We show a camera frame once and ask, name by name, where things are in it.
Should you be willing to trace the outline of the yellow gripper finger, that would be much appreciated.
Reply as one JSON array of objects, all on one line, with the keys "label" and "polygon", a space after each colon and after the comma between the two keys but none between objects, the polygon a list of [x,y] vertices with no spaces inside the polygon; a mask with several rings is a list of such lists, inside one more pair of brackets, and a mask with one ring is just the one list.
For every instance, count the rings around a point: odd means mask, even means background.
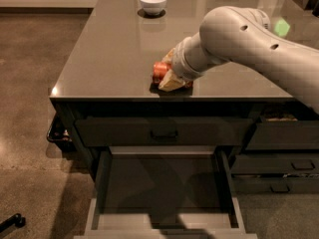
[{"label": "yellow gripper finger", "polygon": [[170,64],[172,62],[174,49],[171,49],[161,60],[166,63]]},{"label": "yellow gripper finger", "polygon": [[183,78],[180,78],[173,70],[168,70],[159,83],[159,89],[165,92],[171,92],[182,88],[185,85]]}]

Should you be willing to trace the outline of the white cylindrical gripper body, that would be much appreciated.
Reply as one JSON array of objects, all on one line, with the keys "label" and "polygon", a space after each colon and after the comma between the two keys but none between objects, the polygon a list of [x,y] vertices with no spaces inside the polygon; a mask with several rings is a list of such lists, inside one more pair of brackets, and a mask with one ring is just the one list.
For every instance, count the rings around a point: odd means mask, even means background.
[{"label": "white cylindrical gripper body", "polygon": [[175,46],[171,68],[178,77],[192,82],[202,77],[207,70],[225,63],[228,63],[228,60],[210,54],[203,47],[200,36],[196,33]]}]

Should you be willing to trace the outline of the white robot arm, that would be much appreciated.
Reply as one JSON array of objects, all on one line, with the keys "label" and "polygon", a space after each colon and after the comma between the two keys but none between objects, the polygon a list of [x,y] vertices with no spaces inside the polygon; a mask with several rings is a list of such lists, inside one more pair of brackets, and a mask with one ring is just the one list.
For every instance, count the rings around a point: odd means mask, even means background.
[{"label": "white robot arm", "polygon": [[207,70],[232,62],[256,71],[319,113],[319,51],[272,34],[269,24],[258,9],[223,6],[209,11],[198,32],[163,58],[169,70],[159,89],[180,89]]}]

